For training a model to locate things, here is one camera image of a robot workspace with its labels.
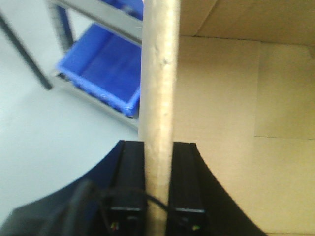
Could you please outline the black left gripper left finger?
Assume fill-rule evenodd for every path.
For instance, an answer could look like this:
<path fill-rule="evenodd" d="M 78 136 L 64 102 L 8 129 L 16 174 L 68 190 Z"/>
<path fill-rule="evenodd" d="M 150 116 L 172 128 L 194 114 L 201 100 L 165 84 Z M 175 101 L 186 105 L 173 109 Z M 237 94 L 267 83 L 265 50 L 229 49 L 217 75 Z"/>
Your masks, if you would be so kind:
<path fill-rule="evenodd" d="M 14 209 L 3 236 L 142 236 L 147 195 L 144 144 L 119 141 L 64 188 Z"/>

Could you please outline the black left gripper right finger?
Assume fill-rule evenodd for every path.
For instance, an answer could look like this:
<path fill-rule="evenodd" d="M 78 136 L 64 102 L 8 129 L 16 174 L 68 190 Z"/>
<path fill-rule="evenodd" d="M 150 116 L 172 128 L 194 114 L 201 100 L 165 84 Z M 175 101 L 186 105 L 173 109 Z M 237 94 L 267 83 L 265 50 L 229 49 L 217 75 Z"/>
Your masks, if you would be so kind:
<path fill-rule="evenodd" d="M 167 236 L 263 236 L 212 174 L 195 143 L 175 142 Z"/>

